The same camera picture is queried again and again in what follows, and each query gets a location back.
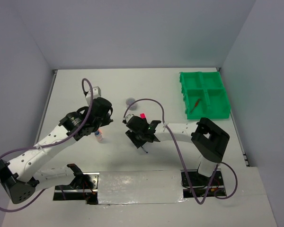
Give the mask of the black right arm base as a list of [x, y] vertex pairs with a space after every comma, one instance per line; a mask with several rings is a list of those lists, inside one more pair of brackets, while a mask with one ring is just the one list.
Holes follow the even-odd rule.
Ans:
[[[197, 170], [188, 170], [188, 176], [194, 188], [196, 196], [198, 198], [204, 197], [210, 178], [199, 175]], [[190, 187], [184, 170], [181, 171], [181, 179], [182, 180], [180, 184], [183, 187], [183, 197], [193, 198], [193, 194], [190, 191]], [[218, 197], [226, 196], [226, 190], [224, 188], [224, 181], [220, 169], [218, 169], [215, 173], [213, 181], [209, 187], [207, 196], [214, 197], [215, 194]]]

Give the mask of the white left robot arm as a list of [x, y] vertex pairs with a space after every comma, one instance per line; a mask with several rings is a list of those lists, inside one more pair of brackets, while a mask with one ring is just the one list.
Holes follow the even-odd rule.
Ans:
[[50, 171], [41, 168], [64, 149], [113, 122], [112, 112], [112, 104], [97, 97], [89, 106], [66, 114], [45, 138], [32, 148], [23, 149], [18, 157], [9, 161], [0, 158], [0, 183], [11, 201], [20, 204], [35, 191], [59, 184], [81, 187], [88, 178], [75, 164]]

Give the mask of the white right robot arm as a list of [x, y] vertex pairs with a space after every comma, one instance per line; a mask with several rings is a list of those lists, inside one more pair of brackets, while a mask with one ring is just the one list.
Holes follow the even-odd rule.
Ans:
[[128, 128], [125, 134], [137, 148], [147, 142], [193, 143], [202, 157], [196, 174], [201, 185], [207, 185], [213, 179], [214, 169], [222, 162], [230, 140], [227, 132], [204, 117], [195, 123], [163, 123], [159, 120], [147, 123], [145, 118], [128, 114], [123, 123]]

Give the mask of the red ballpoint pen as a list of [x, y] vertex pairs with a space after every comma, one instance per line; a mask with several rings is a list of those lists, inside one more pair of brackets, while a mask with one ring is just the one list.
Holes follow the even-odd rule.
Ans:
[[195, 105], [193, 106], [193, 108], [190, 110], [190, 114], [197, 108], [197, 106], [198, 106], [198, 104], [199, 104], [199, 102], [201, 101], [201, 99], [199, 98], [199, 99], [197, 99], [197, 101], [195, 102]]

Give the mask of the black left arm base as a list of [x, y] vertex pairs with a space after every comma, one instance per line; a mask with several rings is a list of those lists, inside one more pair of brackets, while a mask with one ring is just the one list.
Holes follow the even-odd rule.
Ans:
[[53, 201], [84, 201], [88, 205], [98, 205], [99, 172], [85, 172], [87, 181], [81, 185], [55, 186]]

